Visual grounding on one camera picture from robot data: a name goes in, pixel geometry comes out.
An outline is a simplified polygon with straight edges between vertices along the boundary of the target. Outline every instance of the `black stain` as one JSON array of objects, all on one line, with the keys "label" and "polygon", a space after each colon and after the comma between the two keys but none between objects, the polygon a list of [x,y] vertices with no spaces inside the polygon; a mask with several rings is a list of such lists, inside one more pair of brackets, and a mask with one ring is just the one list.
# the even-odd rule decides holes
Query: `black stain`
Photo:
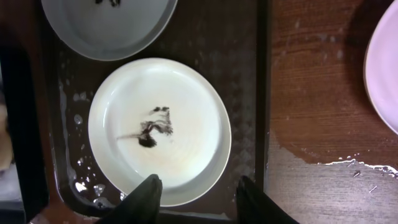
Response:
[{"label": "black stain", "polygon": [[[95,0],[95,4],[101,4],[103,0]],[[109,0],[111,3],[112,7],[120,6],[121,0]]]},{"label": "black stain", "polygon": [[157,145],[156,140],[150,135],[153,129],[156,129],[160,134],[171,135],[173,134],[173,127],[170,121],[170,108],[164,106],[162,109],[156,107],[149,114],[162,113],[161,119],[156,121],[145,121],[141,123],[140,134],[129,134],[126,136],[118,137],[117,139],[138,138],[138,143],[144,147],[154,147]]}]

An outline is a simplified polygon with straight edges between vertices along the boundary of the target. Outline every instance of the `black crumb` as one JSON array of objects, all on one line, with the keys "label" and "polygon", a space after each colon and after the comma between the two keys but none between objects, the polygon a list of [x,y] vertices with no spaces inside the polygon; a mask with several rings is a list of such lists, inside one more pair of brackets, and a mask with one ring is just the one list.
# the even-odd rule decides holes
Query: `black crumb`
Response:
[{"label": "black crumb", "polygon": [[160,108],[159,106],[155,107],[155,109],[153,109],[151,112],[159,112],[161,114],[161,119],[142,122],[140,134],[128,134],[118,137],[117,139],[138,138],[138,143],[141,146],[149,148],[156,146],[156,140],[150,135],[153,129],[157,130],[160,134],[166,134],[168,136],[173,134],[173,127],[170,121],[169,109],[170,108],[166,106],[162,108]]},{"label": "black crumb", "polygon": [[150,134],[143,134],[138,137],[138,143],[144,147],[154,147],[157,145],[154,138],[150,136]]}]

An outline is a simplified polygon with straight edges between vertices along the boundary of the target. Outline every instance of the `wood grain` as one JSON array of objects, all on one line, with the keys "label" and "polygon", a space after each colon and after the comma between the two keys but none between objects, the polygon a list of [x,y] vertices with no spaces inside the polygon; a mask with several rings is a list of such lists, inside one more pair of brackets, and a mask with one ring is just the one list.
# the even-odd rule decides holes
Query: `wood grain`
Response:
[{"label": "wood grain", "polygon": [[396,222],[395,178],[359,164],[312,165],[351,156],[398,166],[398,137],[363,82],[366,47],[390,3],[274,1],[267,193],[301,223]]}]

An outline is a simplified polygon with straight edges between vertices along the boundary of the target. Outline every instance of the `plate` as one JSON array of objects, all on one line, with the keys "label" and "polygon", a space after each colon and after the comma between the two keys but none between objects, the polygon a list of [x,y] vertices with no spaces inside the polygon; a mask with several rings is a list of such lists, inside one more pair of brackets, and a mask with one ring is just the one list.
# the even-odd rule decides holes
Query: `plate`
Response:
[{"label": "plate", "polygon": [[163,31],[177,0],[42,0],[52,29],[70,48],[95,60],[132,56]]},{"label": "plate", "polygon": [[364,81],[381,119],[398,134],[398,1],[379,21],[365,56]]},{"label": "plate", "polygon": [[159,175],[163,207],[210,190],[231,149],[228,114],[214,88],[193,69],[162,58],[128,63],[102,83],[88,134],[99,168],[123,193]]}]

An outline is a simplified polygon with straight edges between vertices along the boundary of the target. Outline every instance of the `brown tray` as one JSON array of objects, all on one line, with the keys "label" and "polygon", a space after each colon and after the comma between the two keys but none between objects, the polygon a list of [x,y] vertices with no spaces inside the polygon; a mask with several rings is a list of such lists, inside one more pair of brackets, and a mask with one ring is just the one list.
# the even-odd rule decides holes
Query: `brown tray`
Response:
[{"label": "brown tray", "polygon": [[[120,191],[100,171],[91,152],[87,129],[91,101],[104,79],[121,65],[139,58],[160,57],[192,67],[214,86],[228,111],[233,135],[228,165],[216,185],[191,203],[161,208],[160,220],[170,218],[170,214],[235,220],[234,193],[240,176],[246,175],[264,188],[270,6],[271,1],[262,0],[180,0],[154,43],[115,62],[90,60],[69,49],[41,12],[50,135],[63,201],[75,212],[92,217],[102,217],[109,210],[105,205],[112,207],[121,201]],[[76,96],[84,94],[85,100],[75,101]],[[83,118],[79,125],[74,121],[76,114]],[[87,190],[79,193],[75,182],[83,181]],[[93,189],[96,184],[105,185],[101,204],[93,203],[98,198]]]}]

